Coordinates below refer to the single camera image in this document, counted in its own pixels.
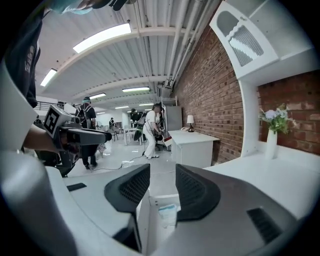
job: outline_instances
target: ceiling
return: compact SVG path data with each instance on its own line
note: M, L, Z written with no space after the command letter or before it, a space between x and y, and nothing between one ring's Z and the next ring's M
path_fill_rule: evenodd
M118 12L108 6L84 15L49 12L39 37L37 95L80 103L85 96L105 93L92 101L105 110L120 106L144 109L139 104L159 102L157 87L179 76L177 69L190 39L195 45L219 2L208 1L138 0ZM73 50L96 33L124 23L130 24L131 33L81 53ZM56 75L46 87L40 86L50 69L56 69ZM142 86L149 86L150 91L122 91Z

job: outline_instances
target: railing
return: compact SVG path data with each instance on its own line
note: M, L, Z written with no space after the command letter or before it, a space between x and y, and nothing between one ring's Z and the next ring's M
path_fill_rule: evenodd
M38 101L38 105L34 108L34 110L46 111L50 108L51 105L57 106L60 109L64 109L65 103L61 101L59 101L58 103Z

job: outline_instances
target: camera rig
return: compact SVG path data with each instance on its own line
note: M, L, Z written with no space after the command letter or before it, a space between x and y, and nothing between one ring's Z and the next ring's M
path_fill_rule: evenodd
M112 140L111 133L82 128L78 117L53 105L45 116L43 129L59 150L61 164L56 167L68 172L82 156L94 156L99 144Z

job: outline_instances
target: vase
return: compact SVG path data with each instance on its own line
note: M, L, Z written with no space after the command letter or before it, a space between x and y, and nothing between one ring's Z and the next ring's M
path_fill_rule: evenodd
M266 140L265 159L271 160L275 157L277 148L278 133L269 129L268 138Z

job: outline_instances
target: floor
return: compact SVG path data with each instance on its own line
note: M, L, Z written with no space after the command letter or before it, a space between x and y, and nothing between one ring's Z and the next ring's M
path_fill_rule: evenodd
M127 168L129 166L150 164L150 187L149 193L151 196L165 196L177 194L176 173L175 165L176 163L171 160L171 153L164 147L160 147L161 151L157 151L159 158L153 158L148 160L145 156L142 156L143 152L148 146L148 142L139 145L139 142L131 140L131 143L125 142L123 135L118 135L118 140L115 139L105 143L106 149L103 152L103 156L97 154L98 166L95 170L87 170L82 161L79 160L75 164L72 171L68 174L68 177L91 175L105 172L120 172L117 169L121 166L122 168Z

